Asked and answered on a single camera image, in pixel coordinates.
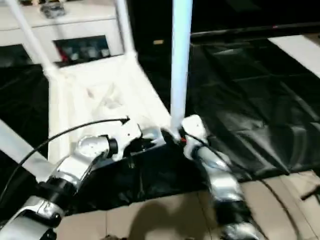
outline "white support beam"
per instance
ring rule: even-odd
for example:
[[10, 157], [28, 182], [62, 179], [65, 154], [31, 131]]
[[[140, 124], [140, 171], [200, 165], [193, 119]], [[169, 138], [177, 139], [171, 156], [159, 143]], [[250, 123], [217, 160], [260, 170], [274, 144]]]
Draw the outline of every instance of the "white support beam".
[[[20, 163], [34, 148], [22, 137], [0, 120], [0, 150], [11, 159]], [[39, 152], [35, 152], [23, 165], [38, 182], [44, 181], [54, 170], [54, 165]]]
[[176, 137], [186, 112], [192, 7], [193, 0], [173, 1], [170, 114]]

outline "white vertical bar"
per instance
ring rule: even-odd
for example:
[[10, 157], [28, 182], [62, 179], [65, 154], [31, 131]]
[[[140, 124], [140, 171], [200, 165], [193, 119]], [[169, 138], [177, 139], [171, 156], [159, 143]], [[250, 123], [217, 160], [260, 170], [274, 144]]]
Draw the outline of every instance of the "white vertical bar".
[[185, 117], [193, 0], [174, 0], [172, 19], [171, 130]]
[[117, 0], [116, 7], [117, 7], [117, 14], [118, 14], [118, 20], [120, 24], [122, 40], [124, 44], [124, 54], [129, 54], [129, 53], [136, 54], [134, 39], [132, 37], [132, 30], [130, 25], [127, 1]]
[[26, 39], [30, 43], [30, 46], [34, 49], [35, 53], [37, 54], [42, 68], [45, 69], [53, 69], [55, 65], [49, 60], [45, 50], [41, 46], [40, 41], [37, 39], [35, 34], [33, 33], [30, 25], [28, 24], [23, 11], [18, 3], [18, 0], [5, 0], [6, 4], [10, 7], [12, 14], [18, 21], [18, 24], [26, 36]]

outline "white platform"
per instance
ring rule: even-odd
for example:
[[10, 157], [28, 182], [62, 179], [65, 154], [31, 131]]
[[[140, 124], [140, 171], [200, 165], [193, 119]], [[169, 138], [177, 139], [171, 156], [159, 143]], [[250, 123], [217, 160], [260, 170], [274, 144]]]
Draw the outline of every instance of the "white platform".
[[[133, 54], [63, 67], [49, 77], [49, 135], [76, 125], [129, 116], [145, 138], [163, 144], [160, 128], [170, 114]], [[48, 160], [56, 163], [83, 135], [117, 133], [120, 122], [99, 123], [61, 136], [49, 144]]]

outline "white metal frame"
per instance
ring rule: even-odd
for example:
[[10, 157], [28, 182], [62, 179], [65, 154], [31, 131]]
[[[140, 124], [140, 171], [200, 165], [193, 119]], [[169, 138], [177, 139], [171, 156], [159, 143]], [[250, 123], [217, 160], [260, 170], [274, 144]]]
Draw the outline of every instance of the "white metal frame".
[[[99, 105], [99, 102], [103, 102], [103, 98], [98, 96], [96, 98], [98, 100], [96, 100], [94, 95], [92, 100], [88, 92], [96, 93], [98, 91], [99, 95], [99, 90], [106, 88], [104, 83], [106, 79], [116, 79], [114, 84], [121, 90], [122, 101], [129, 110], [128, 115], [131, 119], [137, 121], [140, 126], [147, 128], [147, 130], [152, 127], [150, 123], [158, 129], [169, 127], [170, 115], [137, 61], [125, 0], [116, 1], [124, 54], [63, 68], [58, 68], [51, 62], [42, 46], [42, 42], [39, 41], [33, 29], [27, 23], [18, 1], [6, 0], [6, 3], [18, 20], [27, 45], [38, 56], [43, 72], [49, 80], [50, 136], [75, 125], [94, 120], [91, 119], [92, 111], [96, 111], [97, 106], [92, 108], [92, 105]], [[145, 125], [145, 119], [147, 119], [149, 125]], [[108, 126], [103, 125], [103, 127], [97, 125], [92, 126], [89, 132], [93, 135], [100, 135], [105, 134], [104, 131], [106, 130], [112, 132], [115, 127], [111, 123]], [[48, 151], [49, 162], [55, 164], [66, 157], [71, 151], [72, 144], [83, 134], [84, 131], [79, 129], [51, 142]], [[159, 131], [155, 134], [158, 144], [161, 144], [161, 138]]]

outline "metal frame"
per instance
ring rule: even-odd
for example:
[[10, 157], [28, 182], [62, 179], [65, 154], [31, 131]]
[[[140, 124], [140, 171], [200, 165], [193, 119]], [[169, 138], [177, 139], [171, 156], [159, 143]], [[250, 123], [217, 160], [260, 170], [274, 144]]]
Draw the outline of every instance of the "metal frame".
[[[37, 54], [40, 64], [43, 68], [43, 73], [47, 76], [50, 83], [50, 102], [54, 100], [57, 96], [57, 93], [53, 92], [53, 88], [56, 88], [57, 85], [63, 84], [61, 81], [65, 78], [63, 74], [59, 71], [59, 68], [50, 61], [48, 54], [43, 48], [41, 42], [37, 39], [32, 28], [28, 24], [22, 8], [18, 0], [5, 0], [7, 5], [10, 7], [13, 15], [18, 21], [21, 30], [23, 31], [28, 45], [33, 48], [33, 51]], [[191, 17], [192, 17], [192, 3], [193, 0], [174, 0], [174, 11], [173, 11], [173, 30], [172, 30], [172, 89], [171, 89], [171, 128], [176, 136], [178, 137], [177, 129], [181, 126], [181, 121], [185, 115], [186, 107], [186, 92], [187, 92], [187, 74], [188, 74], [188, 56], [189, 56], [189, 44], [190, 44], [190, 30], [191, 30]], [[135, 59], [136, 50], [134, 47], [134, 41], [132, 36], [132, 30], [129, 20], [128, 6], [126, 0], [116, 0], [117, 14], [119, 26], [121, 28], [124, 55], [128, 57], [133, 57]], [[66, 112], [66, 106], [63, 104], [58, 104], [58, 112]], [[12, 129], [8, 130], [8, 126], [0, 124], [0, 131], [6, 131], [5, 140], [11, 141], [14, 149], [18, 151], [19, 154], [12, 154], [9, 151], [4, 151], [10, 154], [12, 159], [16, 162], [20, 162], [21, 159], [31, 150], [29, 146], [22, 138], [20, 138]], [[64, 146], [69, 144], [67, 136], [59, 141], [59, 146]], [[0, 142], [0, 149], [7, 149], [8, 146], [3, 142]], [[46, 165], [47, 161], [44, 157], [38, 157], [37, 162], [34, 160], [29, 160], [27, 165], [24, 166], [28, 171], [30, 171], [35, 176], [40, 176], [40, 172], [43, 172], [41, 169], [42, 165]]]

